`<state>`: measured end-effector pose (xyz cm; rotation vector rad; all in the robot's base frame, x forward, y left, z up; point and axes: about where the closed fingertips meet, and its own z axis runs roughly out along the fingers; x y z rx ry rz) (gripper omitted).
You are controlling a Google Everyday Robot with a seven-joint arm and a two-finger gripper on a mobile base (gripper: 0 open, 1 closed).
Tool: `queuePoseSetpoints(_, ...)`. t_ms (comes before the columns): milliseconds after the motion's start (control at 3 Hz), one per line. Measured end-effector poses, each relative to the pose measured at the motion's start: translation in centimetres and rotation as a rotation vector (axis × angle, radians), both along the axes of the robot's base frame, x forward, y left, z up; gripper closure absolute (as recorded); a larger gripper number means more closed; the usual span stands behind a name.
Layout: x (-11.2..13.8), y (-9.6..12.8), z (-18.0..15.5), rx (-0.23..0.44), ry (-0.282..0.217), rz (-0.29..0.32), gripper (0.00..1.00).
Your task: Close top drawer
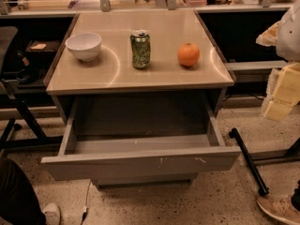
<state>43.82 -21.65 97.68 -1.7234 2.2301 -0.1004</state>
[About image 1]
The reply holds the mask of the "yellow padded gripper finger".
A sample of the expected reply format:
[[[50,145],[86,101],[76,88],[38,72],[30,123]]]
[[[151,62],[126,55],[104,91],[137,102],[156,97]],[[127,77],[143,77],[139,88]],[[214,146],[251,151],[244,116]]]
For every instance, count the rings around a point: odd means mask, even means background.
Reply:
[[[300,102],[300,63],[290,63],[282,69],[273,68],[269,75],[262,116],[281,121]]]

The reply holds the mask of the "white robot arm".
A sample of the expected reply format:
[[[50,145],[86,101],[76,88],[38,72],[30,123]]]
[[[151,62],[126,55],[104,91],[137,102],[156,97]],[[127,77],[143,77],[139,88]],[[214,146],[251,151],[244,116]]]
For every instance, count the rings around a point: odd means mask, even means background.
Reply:
[[[265,47],[275,46],[277,55],[288,64],[273,68],[267,84],[267,97],[262,103],[264,118],[283,120],[300,101],[300,1],[256,38]]]

